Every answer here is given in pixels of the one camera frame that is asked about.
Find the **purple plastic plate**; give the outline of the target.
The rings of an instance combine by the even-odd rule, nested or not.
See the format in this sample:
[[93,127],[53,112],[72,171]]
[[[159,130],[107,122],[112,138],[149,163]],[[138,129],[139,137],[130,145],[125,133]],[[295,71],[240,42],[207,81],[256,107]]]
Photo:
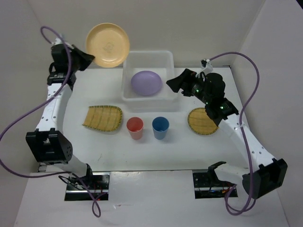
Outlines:
[[158,93],[162,87],[160,76],[149,70],[137,72],[131,78],[132,90],[141,96],[152,96]]

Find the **yellow plastic plate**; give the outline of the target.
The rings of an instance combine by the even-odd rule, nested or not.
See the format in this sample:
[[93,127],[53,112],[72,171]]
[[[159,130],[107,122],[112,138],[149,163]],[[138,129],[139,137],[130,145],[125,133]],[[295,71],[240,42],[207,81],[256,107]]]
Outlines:
[[86,37],[86,51],[95,56],[96,65],[102,68],[114,68],[122,64],[129,54],[129,37],[118,25],[98,24]]

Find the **round bamboo tray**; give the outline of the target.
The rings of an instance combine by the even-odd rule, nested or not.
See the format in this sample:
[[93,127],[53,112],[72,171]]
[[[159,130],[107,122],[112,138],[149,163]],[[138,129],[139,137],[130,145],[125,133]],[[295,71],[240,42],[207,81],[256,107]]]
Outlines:
[[219,127],[208,117],[204,108],[195,108],[187,116],[190,129],[203,136],[214,134]]

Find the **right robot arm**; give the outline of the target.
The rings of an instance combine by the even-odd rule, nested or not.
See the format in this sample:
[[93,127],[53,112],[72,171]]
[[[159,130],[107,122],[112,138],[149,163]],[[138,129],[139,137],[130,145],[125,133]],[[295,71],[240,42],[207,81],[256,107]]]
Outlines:
[[237,108],[225,98],[225,82],[218,73],[200,73],[185,69],[167,82],[170,89],[184,96],[195,96],[205,104],[207,116],[233,141],[248,159],[252,171],[243,174],[242,186],[252,198],[258,199],[282,186],[288,168],[284,159],[276,159],[240,121]]

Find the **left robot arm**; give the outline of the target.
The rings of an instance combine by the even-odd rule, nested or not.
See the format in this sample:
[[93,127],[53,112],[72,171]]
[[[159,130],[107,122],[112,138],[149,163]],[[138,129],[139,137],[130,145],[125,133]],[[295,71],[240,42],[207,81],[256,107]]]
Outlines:
[[68,63],[63,44],[51,47],[53,62],[47,78],[48,104],[36,129],[26,134],[26,142],[37,162],[75,173],[77,183],[83,189],[89,189],[94,184],[92,170],[73,154],[71,142],[63,135],[63,120],[76,81],[75,73],[84,71],[95,57],[75,45],[68,45],[68,48],[71,63]]

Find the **white plastic bin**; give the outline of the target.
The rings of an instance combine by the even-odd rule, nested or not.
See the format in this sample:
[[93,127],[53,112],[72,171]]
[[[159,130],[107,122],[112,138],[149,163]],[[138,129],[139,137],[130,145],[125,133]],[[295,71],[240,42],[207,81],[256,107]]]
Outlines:
[[173,78],[170,51],[130,51],[123,63],[122,100],[131,112],[176,111],[178,95],[166,84]]

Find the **blue plastic cup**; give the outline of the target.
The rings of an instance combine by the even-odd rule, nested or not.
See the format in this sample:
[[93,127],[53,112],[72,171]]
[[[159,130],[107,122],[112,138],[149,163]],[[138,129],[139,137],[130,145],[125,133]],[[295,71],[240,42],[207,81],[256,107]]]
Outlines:
[[166,133],[169,129],[169,121],[167,118],[159,116],[152,121],[152,129],[154,137],[158,140],[165,138]]

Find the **red plastic cup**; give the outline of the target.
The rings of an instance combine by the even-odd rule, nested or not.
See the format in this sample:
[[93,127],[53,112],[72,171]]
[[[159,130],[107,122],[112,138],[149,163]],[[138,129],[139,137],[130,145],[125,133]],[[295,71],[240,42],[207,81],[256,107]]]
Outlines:
[[141,118],[130,118],[126,123],[126,127],[132,139],[139,140],[143,136],[144,124]]

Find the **fan-shaped bamboo tray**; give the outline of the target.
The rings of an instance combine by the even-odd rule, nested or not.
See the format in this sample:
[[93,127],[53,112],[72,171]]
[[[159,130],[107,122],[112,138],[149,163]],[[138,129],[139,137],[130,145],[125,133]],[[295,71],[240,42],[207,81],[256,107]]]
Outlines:
[[89,106],[83,126],[102,132],[114,132],[120,128],[123,112],[113,105]]

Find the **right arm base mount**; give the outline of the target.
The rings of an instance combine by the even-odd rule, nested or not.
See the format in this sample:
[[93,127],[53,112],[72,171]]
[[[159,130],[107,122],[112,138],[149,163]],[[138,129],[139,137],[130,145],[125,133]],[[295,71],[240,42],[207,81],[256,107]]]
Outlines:
[[192,172],[195,199],[224,198],[227,192],[234,186],[230,182],[211,182],[206,170]]

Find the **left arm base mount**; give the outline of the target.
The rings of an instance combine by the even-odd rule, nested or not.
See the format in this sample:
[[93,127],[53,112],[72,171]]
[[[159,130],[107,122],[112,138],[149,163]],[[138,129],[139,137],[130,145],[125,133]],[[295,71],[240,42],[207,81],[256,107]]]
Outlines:
[[[75,177],[58,176],[66,184],[65,201],[91,201],[92,198]],[[94,172],[90,180],[82,179],[92,196],[97,201],[107,201],[109,197],[109,172]]]

